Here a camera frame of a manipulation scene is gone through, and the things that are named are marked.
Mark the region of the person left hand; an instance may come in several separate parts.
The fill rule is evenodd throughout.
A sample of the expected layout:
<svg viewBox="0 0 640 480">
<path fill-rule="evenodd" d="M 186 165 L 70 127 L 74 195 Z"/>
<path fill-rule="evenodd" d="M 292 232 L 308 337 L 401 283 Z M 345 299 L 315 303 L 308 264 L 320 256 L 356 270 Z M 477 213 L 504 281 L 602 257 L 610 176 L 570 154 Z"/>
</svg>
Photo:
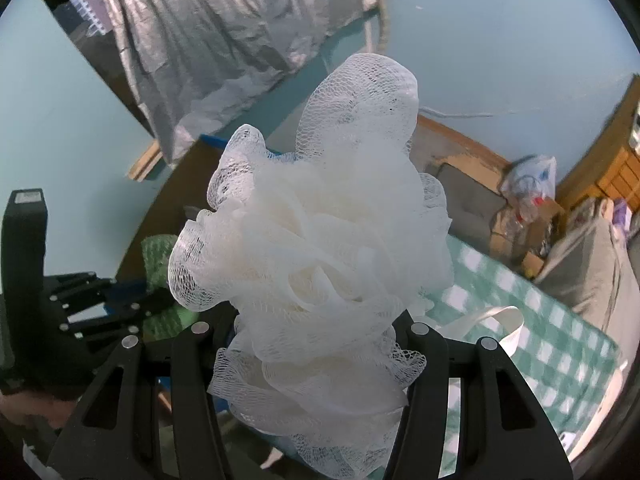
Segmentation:
<svg viewBox="0 0 640 480">
<path fill-rule="evenodd" d="M 1 414 L 17 426 L 28 426 L 34 417 L 42 417 L 51 428 L 60 429 L 76 405 L 76 400 L 63 401 L 30 391 L 1 395 Z"/>
</svg>

